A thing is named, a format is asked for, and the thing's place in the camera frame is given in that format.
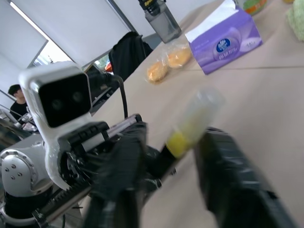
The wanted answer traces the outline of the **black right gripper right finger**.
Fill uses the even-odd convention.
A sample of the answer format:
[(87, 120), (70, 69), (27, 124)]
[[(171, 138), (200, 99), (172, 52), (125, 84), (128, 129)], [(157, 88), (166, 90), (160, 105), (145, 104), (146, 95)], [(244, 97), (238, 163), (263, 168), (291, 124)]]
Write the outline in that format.
[(210, 127), (194, 148), (199, 187), (219, 228), (296, 228), (269, 181), (226, 132)]

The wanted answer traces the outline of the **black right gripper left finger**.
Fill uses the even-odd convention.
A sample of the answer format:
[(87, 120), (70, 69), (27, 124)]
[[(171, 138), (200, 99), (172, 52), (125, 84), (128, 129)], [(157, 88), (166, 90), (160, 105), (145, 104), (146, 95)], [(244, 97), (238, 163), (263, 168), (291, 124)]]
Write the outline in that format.
[(84, 228), (138, 228), (144, 197), (147, 126), (134, 123), (104, 157), (90, 192)]

